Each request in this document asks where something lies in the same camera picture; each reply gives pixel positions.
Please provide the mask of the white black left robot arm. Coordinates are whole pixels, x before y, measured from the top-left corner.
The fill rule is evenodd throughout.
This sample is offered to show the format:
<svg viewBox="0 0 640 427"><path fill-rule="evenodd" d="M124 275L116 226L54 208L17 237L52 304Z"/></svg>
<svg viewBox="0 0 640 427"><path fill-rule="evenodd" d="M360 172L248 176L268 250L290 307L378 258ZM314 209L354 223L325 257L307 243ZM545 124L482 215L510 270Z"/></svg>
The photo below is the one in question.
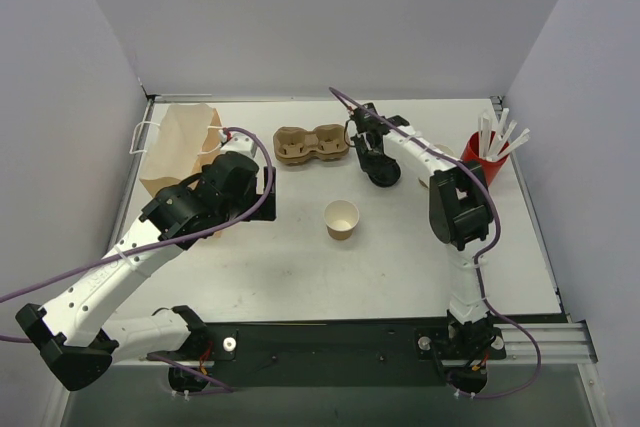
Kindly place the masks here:
<svg viewBox="0 0 640 427"><path fill-rule="evenodd" d="M111 251L64 292L27 304L16 320L51 373L69 391L83 389L111 365L164 355L172 362L207 357L217 342L187 306L117 321L113 314L145 281L198 240L241 221L276 217L275 169L249 131L225 129L221 153L202 170L161 189Z"/></svg>

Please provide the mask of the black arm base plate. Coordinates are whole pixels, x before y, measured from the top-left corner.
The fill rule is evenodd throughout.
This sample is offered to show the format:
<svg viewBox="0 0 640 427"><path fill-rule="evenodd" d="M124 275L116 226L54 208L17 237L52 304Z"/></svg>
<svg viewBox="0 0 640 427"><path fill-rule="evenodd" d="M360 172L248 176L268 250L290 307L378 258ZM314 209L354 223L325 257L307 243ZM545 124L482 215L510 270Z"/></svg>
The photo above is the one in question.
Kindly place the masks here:
<svg viewBox="0 0 640 427"><path fill-rule="evenodd" d="M459 370L466 383L486 375L479 363L506 357L488 322L455 327L444 317L300 322L217 322L167 359L170 383L203 389L205 375L233 390L257 387L441 386Z"/></svg>

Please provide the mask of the brown paper coffee cup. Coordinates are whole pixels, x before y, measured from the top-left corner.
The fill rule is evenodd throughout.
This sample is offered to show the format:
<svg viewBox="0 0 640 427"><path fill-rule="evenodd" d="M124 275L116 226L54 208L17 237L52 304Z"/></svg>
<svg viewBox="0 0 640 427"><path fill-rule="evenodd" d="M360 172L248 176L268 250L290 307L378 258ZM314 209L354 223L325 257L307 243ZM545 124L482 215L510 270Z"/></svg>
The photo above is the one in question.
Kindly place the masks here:
<svg viewBox="0 0 640 427"><path fill-rule="evenodd" d="M346 200L330 202L324 210L323 220L328 235L338 241L351 237L360 220L355 204Z"/></svg>

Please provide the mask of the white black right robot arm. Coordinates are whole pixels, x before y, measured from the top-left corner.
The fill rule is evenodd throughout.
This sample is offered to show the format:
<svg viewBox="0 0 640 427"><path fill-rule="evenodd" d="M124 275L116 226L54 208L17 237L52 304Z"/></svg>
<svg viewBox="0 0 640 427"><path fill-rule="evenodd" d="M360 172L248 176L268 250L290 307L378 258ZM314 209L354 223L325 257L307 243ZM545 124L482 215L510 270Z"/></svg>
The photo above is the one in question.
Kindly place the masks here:
<svg viewBox="0 0 640 427"><path fill-rule="evenodd" d="M351 141L360 168L374 185L395 185L403 166L428 185L429 224L447 247L449 338L469 344L489 337L492 324L478 277L480 262L467 249L486 240L494 220L482 167L444 154L403 117L382 117L372 103L351 107L349 120L356 128Z"/></svg>

